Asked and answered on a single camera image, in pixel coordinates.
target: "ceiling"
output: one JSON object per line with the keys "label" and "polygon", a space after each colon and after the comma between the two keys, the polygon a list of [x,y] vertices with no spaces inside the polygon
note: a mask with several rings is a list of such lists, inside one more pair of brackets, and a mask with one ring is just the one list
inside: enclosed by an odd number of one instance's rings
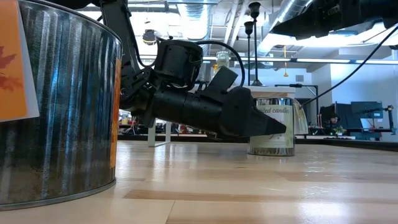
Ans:
{"label": "ceiling", "polygon": [[[261,3],[260,15],[257,18],[257,44],[259,44],[263,38],[264,34],[262,33],[262,25],[264,21],[267,19],[268,14],[273,12],[277,12],[279,10],[280,4],[282,0],[263,0],[258,1]],[[157,1],[157,5],[159,7],[163,6],[164,2]],[[209,39],[217,40],[224,42],[224,37],[226,36],[228,30],[229,21],[233,20],[232,28],[230,30],[229,38],[227,43],[231,44],[232,39],[234,41],[234,49],[241,53],[242,55],[247,55],[248,50],[252,52],[254,50],[254,35],[251,37],[251,49],[248,49],[248,37],[245,34],[245,29],[243,27],[243,22],[252,21],[249,16],[249,10],[247,9],[247,5],[243,4],[243,0],[220,0],[217,5],[211,7],[211,15],[210,15],[210,24],[209,30],[210,35]],[[233,14],[233,5],[237,5],[236,13]],[[152,12],[150,7],[153,6],[153,3],[145,3],[145,1],[140,1],[139,4],[130,4],[130,6],[134,6],[137,8],[148,8],[147,11],[137,12],[135,10],[132,11],[131,22],[136,34],[137,41],[139,43],[140,54],[142,55],[155,55],[157,51],[157,47],[155,45],[148,46],[143,43],[142,35],[146,29],[154,29],[163,37],[167,37],[168,35],[172,35],[174,39],[185,39],[187,32],[194,32],[195,28],[187,30],[186,27],[183,26],[184,18],[181,14],[176,13],[164,13],[164,12]],[[243,19],[240,20],[239,23],[239,15],[241,12],[241,8],[244,7],[244,16]],[[175,4],[170,4],[170,8],[178,8]],[[101,13],[99,8],[94,6],[89,6],[86,9],[83,9],[81,13],[86,14],[94,19],[97,19]],[[236,37],[233,37],[233,32],[235,29],[239,29],[239,32]],[[302,57],[302,58],[365,58],[367,54],[369,54],[373,45],[368,45],[367,47],[304,47],[302,45],[286,45],[285,48],[283,46],[273,47],[270,55],[273,57]],[[212,45],[208,52],[208,55],[214,56],[218,51],[223,50],[222,47],[217,45]],[[391,50],[389,47],[383,47],[381,50],[382,54],[375,55],[374,58],[385,58],[391,54]],[[284,63],[274,63],[275,68],[284,67]],[[289,67],[294,68],[309,68],[311,67],[310,63],[291,63]]]}

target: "wooden floor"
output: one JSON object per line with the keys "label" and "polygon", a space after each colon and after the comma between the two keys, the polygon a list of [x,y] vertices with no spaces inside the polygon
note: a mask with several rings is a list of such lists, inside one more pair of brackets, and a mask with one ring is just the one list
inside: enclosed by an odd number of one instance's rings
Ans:
{"label": "wooden floor", "polygon": [[398,153],[297,145],[295,157],[245,144],[118,142],[115,187],[1,224],[398,223]]}

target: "corrugated metal bucket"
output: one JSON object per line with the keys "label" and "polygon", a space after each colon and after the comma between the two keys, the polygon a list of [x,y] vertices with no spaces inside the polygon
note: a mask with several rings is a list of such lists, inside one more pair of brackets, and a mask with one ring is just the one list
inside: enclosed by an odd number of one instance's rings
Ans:
{"label": "corrugated metal bucket", "polygon": [[250,138],[249,154],[258,156],[294,156],[294,101],[290,98],[257,98],[259,110],[286,125],[284,134]]}
{"label": "corrugated metal bucket", "polygon": [[40,117],[0,123],[0,210],[87,196],[115,180],[121,41],[69,9],[19,6]]}

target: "wall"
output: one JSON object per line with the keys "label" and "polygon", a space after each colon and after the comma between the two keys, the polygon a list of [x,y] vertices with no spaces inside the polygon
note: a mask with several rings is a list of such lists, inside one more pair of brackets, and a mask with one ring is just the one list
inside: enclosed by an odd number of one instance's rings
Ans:
{"label": "wall", "polygon": [[[312,73],[312,85],[318,85],[319,94],[328,90],[331,87],[331,65],[325,65]],[[319,108],[321,106],[330,106],[333,103],[332,93],[327,93],[319,99]],[[317,122],[317,109],[315,101],[311,105],[311,122]]]}
{"label": "wall", "polygon": [[[396,53],[386,60],[396,60]],[[358,65],[332,65],[331,82],[336,85],[349,75]],[[365,65],[349,80],[332,91],[333,101],[351,103],[352,101],[382,101],[383,107],[393,105],[394,126],[397,126],[398,73],[393,65]],[[384,112],[382,122],[376,127],[389,127],[388,113]],[[383,134],[384,141],[398,141],[397,136]]]}
{"label": "wall", "polygon": [[[241,83],[241,69],[240,68],[229,68],[233,72],[237,73],[239,77],[235,81],[235,85],[239,85]],[[287,73],[289,74],[288,77],[284,77],[285,70],[280,69],[278,71],[275,71],[273,69],[259,69],[259,80],[263,85],[267,86],[274,86],[276,84],[280,85],[288,85],[288,84],[296,84],[296,75],[303,75],[304,76],[304,82],[300,82],[303,85],[311,85],[312,84],[312,78],[311,78],[311,73],[307,73],[305,68],[288,68]],[[250,74],[253,75],[255,74],[255,70],[251,70]],[[246,80],[244,82],[245,85],[248,84],[247,81],[247,74],[246,74]],[[313,98],[314,95],[307,89],[307,88],[298,88],[296,89],[296,98]]]}

